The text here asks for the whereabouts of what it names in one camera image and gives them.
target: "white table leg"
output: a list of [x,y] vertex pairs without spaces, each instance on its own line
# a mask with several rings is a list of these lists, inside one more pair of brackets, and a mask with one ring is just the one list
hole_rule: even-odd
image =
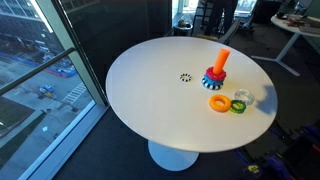
[[148,142],[149,152],[153,160],[169,171],[182,171],[189,168],[198,158],[199,153],[182,151]]
[[251,56],[251,58],[254,59],[259,59],[259,60],[263,60],[263,61],[272,61],[272,62],[276,62],[278,63],[280,66],[282,66],[283,68],[287,69],[288,71],[290,71],[292,74],[294,74],[295,76],[300,76],[300,74],[293,70],[292,68],[290,68],[289,66],[287,66],[286,64],[284,64],[283,62],[281,62],[282,58],[287,54],[287,52],[289,51],[289,49],[292,47],[293,43],[296,42],[296,40],[298,39],[298,37],[300,36],[299,33],[295,33],[291,39],[289,40],[289,42],[285,45],[285,47],[282,49],[282,51],[280,52],[280,54],[275,58],[266,58],[266,57],[260,57],[260,56]]

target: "table top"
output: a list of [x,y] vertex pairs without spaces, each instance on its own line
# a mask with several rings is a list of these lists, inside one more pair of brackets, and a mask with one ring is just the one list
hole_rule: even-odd
[[[315,21],[320,21],[320,19],[318,19],[318,18],[314,18],[314,17],[308,17],[308,18],[310,18],[312,20],[315,20]],[[272,16],[271,17],[271,22],[273,24],[275,24],[276,26],[278,26],[278,27],[280,27],[282,29],[285,29],[287,31],[293,32],[293,33],[299,33],[299,34],[302,34],[302,35],[312,36],[312,37],[320,37],[320,34],[302,32],[302,31],[300,31],[299,27],[288,26],[286,24],[287,20],[279,19],[276,16]]]
[[[222,89],[212,91],[201,81],[221,48],[231,50],[224,66],[227,77]],[[182,82],[183,73],[192,80]],[[238,89],[256,98],[243,114],[220,113],[209,106],[211,96],[233,99]],[[258,64],[231,47],[192,37],[158,38],[128,49],[110,67],[106,92],[117,116],[133,131],[194,152],[243,146],[262,135],[277,112],[275,88]]]

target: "small black and white object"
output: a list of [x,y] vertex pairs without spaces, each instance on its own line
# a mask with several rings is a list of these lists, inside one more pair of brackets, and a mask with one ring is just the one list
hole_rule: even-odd
[[223,86],[222,83],[218,85],[209,84],[205,78],[202,79],[202,84],[210,90],[219,90]]
[[191,81],[191,75],[190,74],[181,74],[180,80],[183,82],[189,82]]

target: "yellow ring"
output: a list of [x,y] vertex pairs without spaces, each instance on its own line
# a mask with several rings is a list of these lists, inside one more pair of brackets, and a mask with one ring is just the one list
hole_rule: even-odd
[[212,109],[214,109],[216,111],[226,112],[231,107],[231,101],[228,97],[221,95],[221,94],[217,94],[217,95],[214,95],[210,98],[209,105]]

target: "sidewalk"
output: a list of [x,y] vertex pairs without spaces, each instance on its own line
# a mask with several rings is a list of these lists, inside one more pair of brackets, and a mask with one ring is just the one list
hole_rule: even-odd
[[6,145],[12,138],[14,138],[17,134],[19,134],[25,127],[27,127],[30,123],[32,123],[37,117],[42,115],[44,112],[40,110],[34,111],[26,120],[24,120],[21,124],[13,128],[8,134],[6,134],[0,141],[0,148]]

